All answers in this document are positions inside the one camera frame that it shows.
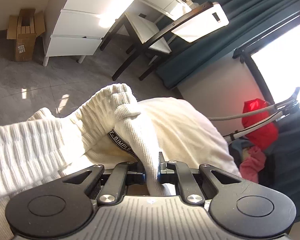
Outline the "black chair white seat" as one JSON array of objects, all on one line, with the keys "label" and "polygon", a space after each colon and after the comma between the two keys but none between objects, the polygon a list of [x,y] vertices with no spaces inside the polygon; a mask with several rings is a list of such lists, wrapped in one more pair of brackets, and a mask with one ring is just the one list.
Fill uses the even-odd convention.
[{"label": "black chair white seat", "polygon": [[157,28],[155,23],[145,18],[136,14],[125,12],[116,21],[115,27],[105,36],[100,46],[100,50],[103,51],[122,26],[126,28],[129,36],[131,39],[133,39],[133,44],[126,51],[127,54],[132,53],[132,55],[130,55],[129,58],[126,59],[123,64],[121,64],[121,66],[113,74],[112,80],[117,80],[117,78],[128,68],[128,66],[144,52],[149,52],[163,57],[169,55],[171,50],[167,42],[160,41],[162,38],[164,38],[164,35],[166,33],[171,33],[178,27],[184,27],[188,21],[206,12],[212,7],[212,2],[205,2],[161,30]]}]

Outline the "cream white knit garment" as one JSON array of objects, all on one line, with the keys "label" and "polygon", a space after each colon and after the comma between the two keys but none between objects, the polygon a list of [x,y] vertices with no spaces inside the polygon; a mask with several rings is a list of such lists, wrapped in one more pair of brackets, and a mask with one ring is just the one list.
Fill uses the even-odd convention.
[{"label": "cream white knit garment", "polygon": [[24,122],[0,126],[0,239],[13,236],[5,219],[13,194],[94,164],[113,168],[139,160],[149,193],[170,195],[158,181],[159,155],[239,176],[225,139],[190,103],[137,101],[124,83],[102,88],[64,118],[41,108]]}]

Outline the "white drawer dresser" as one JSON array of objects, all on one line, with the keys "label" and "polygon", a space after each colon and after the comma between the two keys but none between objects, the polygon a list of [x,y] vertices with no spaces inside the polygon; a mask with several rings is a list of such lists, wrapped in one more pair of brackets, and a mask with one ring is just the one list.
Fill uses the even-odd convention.
[{"label": "white drawer dresser", "polygon": [[43,66],[49,58],[93,55],[133,0],[49,0],[44,12]]}]

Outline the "cardboard box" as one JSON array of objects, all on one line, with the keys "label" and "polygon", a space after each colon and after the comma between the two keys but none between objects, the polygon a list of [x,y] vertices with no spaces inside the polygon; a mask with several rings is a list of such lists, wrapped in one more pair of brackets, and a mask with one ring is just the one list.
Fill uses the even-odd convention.
[{"label": "cardboard box", "polygon": [[31,61],[36,39],[43,33],[45,33],[43,11],[36,12],[34,8],[27,8],[20,9],[18,16],[11,15],[6,38],[15,41],[15,61]]}]

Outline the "teal curtain near desk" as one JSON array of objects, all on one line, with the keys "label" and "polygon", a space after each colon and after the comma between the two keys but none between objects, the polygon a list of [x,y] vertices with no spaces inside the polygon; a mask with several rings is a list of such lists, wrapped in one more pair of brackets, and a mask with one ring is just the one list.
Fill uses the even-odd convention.
[{"label": "teal curtain near desk", "polygon": [[181,38],[172,41],[176,55],[157,70],[168,89],[300,11],[300,0],[195,0],[199,4],[207,1],[222,6],[229,24],[193,43]]}]

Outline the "teal curtain far side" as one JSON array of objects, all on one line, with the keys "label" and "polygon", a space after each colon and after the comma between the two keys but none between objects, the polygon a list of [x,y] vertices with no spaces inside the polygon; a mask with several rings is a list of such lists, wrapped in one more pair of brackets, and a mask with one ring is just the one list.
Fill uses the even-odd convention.
[{"label": "teal curtain far side", "polygon": [[300,110],[277,122],[279,137],[265,151],[266,163],[259,184],[287,195],[296,205],[300,221]]}]

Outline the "white air purifier box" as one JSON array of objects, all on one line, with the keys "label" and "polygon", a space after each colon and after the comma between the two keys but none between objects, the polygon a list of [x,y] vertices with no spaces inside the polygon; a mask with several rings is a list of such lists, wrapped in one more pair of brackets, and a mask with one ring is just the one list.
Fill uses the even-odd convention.
[{"label": "white air purifier box", "polygon": [[213,2],[211,8],[175,28],[172,33],[191,43],[228,24],[229,20],[221,5]]}]

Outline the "pink garment on pile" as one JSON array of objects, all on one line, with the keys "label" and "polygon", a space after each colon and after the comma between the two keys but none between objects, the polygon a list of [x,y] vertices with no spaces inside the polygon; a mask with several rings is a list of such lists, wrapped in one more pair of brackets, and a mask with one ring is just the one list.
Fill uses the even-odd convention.
[{"label": "pink garment on pile", "polygon": [[258,146],[252,146],[243,152],[243,161],[239,166],[241,176],[245,180],[258,184],[258,173],[264,169],[266,155]]}]

